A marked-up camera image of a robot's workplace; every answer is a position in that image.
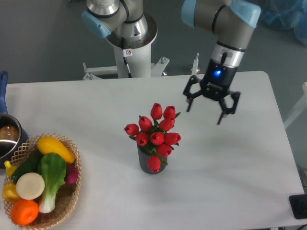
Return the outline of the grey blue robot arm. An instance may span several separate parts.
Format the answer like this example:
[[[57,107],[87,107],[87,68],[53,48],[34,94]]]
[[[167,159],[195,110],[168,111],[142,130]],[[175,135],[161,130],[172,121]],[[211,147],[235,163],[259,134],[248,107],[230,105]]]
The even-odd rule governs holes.
[[[141,0],[89,0],[82,21],[97,37],[113,46],[119,78],[146,78],[153,75],[151,44],[157,36],[155,20],[143,10]],[[261,9],[243,0],[186,0],[182,21],[211,31],[217,42],[202,79],[198,63],[184,89],[188,104],[199,96],[217,101],[221,117],[236,112],[240,92],[230,85],[257,26]]]

